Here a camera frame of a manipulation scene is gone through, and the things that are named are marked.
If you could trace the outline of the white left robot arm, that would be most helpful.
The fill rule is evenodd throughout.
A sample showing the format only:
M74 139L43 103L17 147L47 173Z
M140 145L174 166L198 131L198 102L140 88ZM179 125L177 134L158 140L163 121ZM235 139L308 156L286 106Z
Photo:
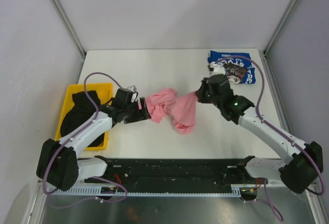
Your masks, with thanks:
M102 156L80 160L80 154L101 134L118 123L135 123L150 119L144 97L139 97L134 85L119 88L108 104L100 105L94 114L73 132L58 141L44 142L36 175L61 191L76 182L97 177L101 182L112 180L110 161Z

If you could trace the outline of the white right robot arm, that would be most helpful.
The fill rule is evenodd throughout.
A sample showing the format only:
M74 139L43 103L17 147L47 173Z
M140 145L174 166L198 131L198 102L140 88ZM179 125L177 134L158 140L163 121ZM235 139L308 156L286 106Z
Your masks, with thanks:
M322 147L308 144L264 118L247 98L235 95L223 74L203 78L196 91L199 103L213 104L227 121L248 130L267 144L279 159L248 156L238 164L237 178L250 183L255 178L282 182L295 193L303 193L323 172Z

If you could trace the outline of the pink t-shirt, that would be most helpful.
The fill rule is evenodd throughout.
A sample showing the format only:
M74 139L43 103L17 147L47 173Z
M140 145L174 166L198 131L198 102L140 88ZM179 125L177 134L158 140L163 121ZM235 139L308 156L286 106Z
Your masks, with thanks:
M164 88L145 99L151 120L160 123L170 117L173 128L182 135L193 132L196 116L196 92L179 96L172 88Z

